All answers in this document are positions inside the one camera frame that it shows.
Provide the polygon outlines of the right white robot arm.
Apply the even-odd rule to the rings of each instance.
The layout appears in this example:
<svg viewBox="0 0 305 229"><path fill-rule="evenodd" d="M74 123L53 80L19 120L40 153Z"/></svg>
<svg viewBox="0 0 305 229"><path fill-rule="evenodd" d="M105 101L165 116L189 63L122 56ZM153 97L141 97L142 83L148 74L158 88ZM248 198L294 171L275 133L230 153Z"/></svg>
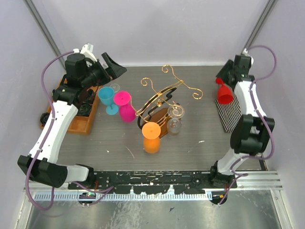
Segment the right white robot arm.
<svg viewBox="0 0 305 229"><path fill-rule="evenodd" d="M215 188L233 183L236 169L247 159L258 159L268 143L273 143L273 118L263 111L257 93L256 82L249 74L253 59L246 54L238 54L228 60L217 74L230 86L241 108L241 117L230 138L230 149L223 158L216 161L210 169L209 183Z"/></svg>

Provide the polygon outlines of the striped cloth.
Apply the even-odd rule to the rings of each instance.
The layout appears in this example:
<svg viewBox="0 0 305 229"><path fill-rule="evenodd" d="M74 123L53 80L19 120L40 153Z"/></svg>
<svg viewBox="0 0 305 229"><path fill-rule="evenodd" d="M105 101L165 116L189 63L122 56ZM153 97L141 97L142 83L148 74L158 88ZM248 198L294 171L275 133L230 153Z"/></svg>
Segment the striped cloth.
<svg viewBox="0 0 305 229"><path fill-rule="evenodd" d="M231 133L242 115L238 99L234 96L233 101L229 104L220 104L215 99L215 104L224 132Z"/></svg>

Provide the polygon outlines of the black rolled sock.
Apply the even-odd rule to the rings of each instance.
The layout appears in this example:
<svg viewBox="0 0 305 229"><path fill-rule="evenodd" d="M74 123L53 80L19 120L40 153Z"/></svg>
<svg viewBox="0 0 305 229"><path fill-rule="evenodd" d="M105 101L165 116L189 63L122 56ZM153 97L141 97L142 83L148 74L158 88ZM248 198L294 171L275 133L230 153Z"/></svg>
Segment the black rolled sock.
<svg viewBox="0 0 305 229"><path fill-rule="evenodd" d="M95 95L96 95L96 92L95 92L93 89L89 89L89 90L87 91L87 97L85 98L85 100L86 100L87 102L93 101L94 98L95 98Z"/></svg>
<svg viewBox="0 0 305 229"><path fill-rule="evenodd" d="M45 124L47 123L48 119L49 119L50 113L49 112L45 112L40 116L40 124L42 126L45 126Z"/></svg>

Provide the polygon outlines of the clear wine glass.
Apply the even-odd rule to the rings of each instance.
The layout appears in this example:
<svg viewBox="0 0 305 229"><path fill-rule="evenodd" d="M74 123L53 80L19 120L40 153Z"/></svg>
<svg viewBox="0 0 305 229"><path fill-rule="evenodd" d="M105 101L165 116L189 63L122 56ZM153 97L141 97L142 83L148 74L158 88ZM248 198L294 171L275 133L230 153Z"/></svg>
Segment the clear wine glass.
<svg viewBox="0 0 305 229"><path fill-rule="evenodd" d="M167 122L168 133L178 135L182 128L181 118L184 116L184 108L179 104L171 105L167 110L167 114L170 118Z"/></svg>
<svg viewBox="0 0 305 229"><path fill-rule="evenodd" d="M120 90L120 86L117 83L111 84L110 87L114 90L115 93Z"/></svg>

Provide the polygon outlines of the red plastic wine glass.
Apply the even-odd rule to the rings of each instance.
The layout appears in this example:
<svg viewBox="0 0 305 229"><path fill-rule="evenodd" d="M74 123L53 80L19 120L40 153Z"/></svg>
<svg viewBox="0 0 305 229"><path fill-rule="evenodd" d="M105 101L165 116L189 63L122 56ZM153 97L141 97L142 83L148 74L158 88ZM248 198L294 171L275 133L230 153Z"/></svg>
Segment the red plastic wine glass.
<svg viewBox="0 0 305 229"><path fill-rule="evenodd" d="M216 78L215 82L219 85L217 92L217 101L219 104L229 104L233 101L233 93L228 86L226 86L221 78Z"/></svg>

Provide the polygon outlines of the dark patterned rolled sock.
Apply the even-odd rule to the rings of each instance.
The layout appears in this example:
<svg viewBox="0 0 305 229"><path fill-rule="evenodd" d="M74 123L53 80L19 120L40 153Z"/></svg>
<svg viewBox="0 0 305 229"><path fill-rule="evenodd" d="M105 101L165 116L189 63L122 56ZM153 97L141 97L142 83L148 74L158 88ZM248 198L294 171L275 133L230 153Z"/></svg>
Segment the dark patterned rolled sock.
<svg viewBox="0 0 305 229"><path fill-rule="evenodd" d="M91 110L92 110L91 104L83 103L77 112L77 116L89 117Z"/></svg>

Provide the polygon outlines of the orange plastic wine glass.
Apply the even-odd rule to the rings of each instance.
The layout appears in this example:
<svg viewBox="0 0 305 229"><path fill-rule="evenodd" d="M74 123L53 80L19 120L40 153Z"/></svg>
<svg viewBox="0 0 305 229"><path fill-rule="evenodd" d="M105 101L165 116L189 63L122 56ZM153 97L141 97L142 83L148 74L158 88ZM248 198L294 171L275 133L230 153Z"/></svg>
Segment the orange plastic wine glass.
<svg viewBox="0 0 305 229"><path fill-rule="evenodd" d="M160 149L160 126L155 122L147 122L142 128L143 148L145 152L154 154Z"/></svg>

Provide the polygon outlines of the blue plastic wine glass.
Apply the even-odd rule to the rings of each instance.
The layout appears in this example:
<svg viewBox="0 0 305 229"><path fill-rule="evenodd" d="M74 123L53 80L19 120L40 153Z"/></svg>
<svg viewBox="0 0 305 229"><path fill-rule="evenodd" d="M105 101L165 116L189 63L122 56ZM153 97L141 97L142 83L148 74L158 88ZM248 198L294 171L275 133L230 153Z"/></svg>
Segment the blue plastic wine glass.
<svg viewBox="0 0 305 229"><path fill-rule="evenodd" d="M106 113L108 115L115 115L119 111L118 105L114 103L115 92L111 87L102 87L98 91L100 101L106 106Z"/></svg>

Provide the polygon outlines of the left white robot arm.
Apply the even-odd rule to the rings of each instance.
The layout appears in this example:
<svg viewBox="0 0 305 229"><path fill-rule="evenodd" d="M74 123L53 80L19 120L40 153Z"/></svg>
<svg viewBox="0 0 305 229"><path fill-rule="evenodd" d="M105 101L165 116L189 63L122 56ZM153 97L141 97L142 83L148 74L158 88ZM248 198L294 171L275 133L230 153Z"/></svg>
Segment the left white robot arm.
<svg viewBox="0 0 305 229"><path fill-rule="evenodd" d="M94 169L76 164L58 165L58 154L68 127L88 98L88 90L103 86L123 75L127 69L116 63L107 53L99 60L84 52L68 52L65 61L66 74L58 88L48 96L51 112L42 133L27 156L20 156L18 166L26 175L26 183L35 181L59 188L65 183L78 182L84 189L95 185Z"/></svg>

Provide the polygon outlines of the pink plastic wine glass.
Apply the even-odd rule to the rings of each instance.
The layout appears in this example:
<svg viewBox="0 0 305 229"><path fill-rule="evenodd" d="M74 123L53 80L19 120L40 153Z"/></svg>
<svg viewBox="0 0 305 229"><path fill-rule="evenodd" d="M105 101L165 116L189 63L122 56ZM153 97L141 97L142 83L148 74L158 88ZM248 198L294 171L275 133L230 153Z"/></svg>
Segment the pink plastic wine glass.
<svg viewBox="0 0 305 229"><path fill-rule="evenodd" d="M119 107L119 115L123 122L130 123L136 118L131 106L131 95L127 91L119 91L113 101Z"/></svg>

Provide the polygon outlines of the gold wire glass rack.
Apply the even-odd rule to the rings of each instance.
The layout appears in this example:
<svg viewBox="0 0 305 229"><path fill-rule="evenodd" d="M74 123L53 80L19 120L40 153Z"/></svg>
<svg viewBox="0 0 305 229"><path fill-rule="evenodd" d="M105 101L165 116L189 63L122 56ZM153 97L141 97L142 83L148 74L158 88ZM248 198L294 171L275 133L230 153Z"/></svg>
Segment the gold wire glass rack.
<svg viewBox="0 0 305 229"><path fill-rule="evenodd" d="M151 89L155 92L155 95L150 98L145 104L144 106L135 111L135 115L138 117L137 120L137 125L138 127L142 130L143 126L147 123L147 122L155 122L157 123L160 128L161 128L161 133L159 135L159 138L162 138L163 136L165 136L166 134L168 134L167 131L167 122L169 121L169 116L167 114L167 112L165 112L159 120L154 121L153 119L156 118L156 113L154 112L155 109L157 109L158 107L161 107L163 104L167 104L169 107L171 105L175 105L178 104L176 102L172 102L169 103L169 100L172 100L172 93L181 85L184 85L185 87L187 87L190 90L194 90L193 92L193 98L196 100L200 100L203 97L203 91L199 88L193 88L193 87L189 87L184 80L178 78L175 73L174 73L174 68L169 65L166 64L162 67L162 72L163 73L168 73L169 69L171 69L172 71L172 75L177 79L177 82L174 84L171 84L165 88L163 88L160 91L157 91L154 89L153 86L153 81L148 78L148 77L144 77L141 79L141 85L142 86L147 86L148 82L150 82L150 86Z"/></svg>

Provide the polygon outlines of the black mounting base plate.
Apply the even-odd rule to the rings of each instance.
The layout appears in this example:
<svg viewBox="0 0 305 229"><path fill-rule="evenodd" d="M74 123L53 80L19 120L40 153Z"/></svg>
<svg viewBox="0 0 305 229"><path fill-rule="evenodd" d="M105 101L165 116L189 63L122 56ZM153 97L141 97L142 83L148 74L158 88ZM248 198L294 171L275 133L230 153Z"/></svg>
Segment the black mounting base plate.
<svg viewBox="0 0 305 229"><path fill-rule="evenodd" d="M94 171L80 184L90 189L107 189L115 194L165 194L172 187L174 194L204 194L205 189L227 188L234 176L207 171Z"/></svg>

